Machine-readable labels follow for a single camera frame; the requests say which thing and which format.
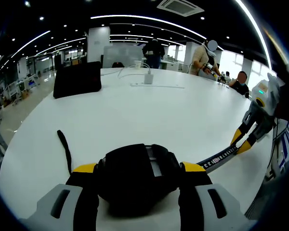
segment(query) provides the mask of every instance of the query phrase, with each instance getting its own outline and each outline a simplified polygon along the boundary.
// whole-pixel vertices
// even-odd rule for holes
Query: person
[[[244,71],[240,71],[237,78],[229,82],[229,86],[236,90],[241,95],[245,95],[246,98],[249,97],[249,88],[245,84],[247,75]]]
[[[164,47],[154,38],[143,47],[146,63],[150,68],[159,69],[160,60],[165,55]]]
[[[210,40],[207,38],[203,45],[196,47],[193,55],[190,74],[198,75],[200,69],[202,69],[205,73],[210,74],[211,71],[206,68],[206,64],[211,64],[213,66],[212,70],[215,71],[219,76],[221,75],[216,63],[216,55],[208,48],[209,41]]]

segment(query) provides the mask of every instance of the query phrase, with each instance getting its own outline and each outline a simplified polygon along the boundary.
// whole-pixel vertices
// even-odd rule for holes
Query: black bag
[[[101,63],[78,64],[57,71],[53,97],[58,99],[71,95],[96,92],[101,88]]]
[[[109,202],[110,212],[139,216],[177,189],[180,166],[162,146],[134,144],[107,153],[94,174],[98,194]]]

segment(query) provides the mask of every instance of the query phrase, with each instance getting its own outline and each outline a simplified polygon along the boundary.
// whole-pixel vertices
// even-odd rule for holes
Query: white pillar
[[[168,47],[163,46],[163,47],[164,47],[164,51],[165,51],[165,55],[164,55],[163,59],[167,59],[169,46]]]
[[[216,54],[216,57],[215,57],[216,62],[217,62],[218,64],[220,64],[220,62],[221,62],[221,57],[222,57],[222,51],[216,50],[216,51],[214,51],[214,53]]]
[[[186,50],[185,50],[185,58],[184,58],[184,64],[190,65],[193,59],[194,51],[196,47],[199,46],[198,44],[194,42],[187,42],[186,43]]]
[[[178,60],[178,53],[179,53],[179,46],[175,47],[175,55],[174,55],[174,59]]]
[[[104,47],[110,46],[109,42],[110,28],[108,26],[90,28],[88,34],[88,54],[87,61],[101,61],[101,55],[104,54]]]
[[[24,79],[27,77],[27,60],[25,57],[21,58],[17,62],[17,74],[18,79]]]
[[[64,51],[59,51],[59,54],[61,55],[61,64],[64,63]]]
[[[251,66],[252,66],[252,60],[244,58],[243,59],[243,64],[242,64],[242,71],[244,71],[246,73],[246,75],[247,75],[246,85],[248,84],[249,79],[250,79]]]

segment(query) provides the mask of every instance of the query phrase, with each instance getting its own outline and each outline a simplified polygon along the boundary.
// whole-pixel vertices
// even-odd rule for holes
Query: black shirt
[[[247,86],[246,84],[241,85],[241,84],[239,83],[239,81],[237,81],[237,82],[234,83],[234,85],[232,86],[232,88],[233,88],[234,90],[236,90],[237,92],[239,92],[241,95],[245,95],[245,93],[248,93],[248,94],[245,95],[245,96],[246,96],[246,98],[249,97],[249,92],[250,92],[250,90],[249,90],[249,88],[248,88],[248,86]]]

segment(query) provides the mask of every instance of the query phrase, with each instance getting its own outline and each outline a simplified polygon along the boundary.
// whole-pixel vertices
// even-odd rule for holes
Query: man wearing vr headset
[[[200,69],[202,69],[205,73],[210,74],[211,70],[207,68],[207,65],[210,64],[213,66],[212,71],[215,71],[219,76],[221,75],[215,59],[216,54],[212,51],[212,49],[210,50],[208,48],[209,41],[214,40],[207,38],[205,39],[203,45],[200,45],[195,49],[190,74],[197,76]]]

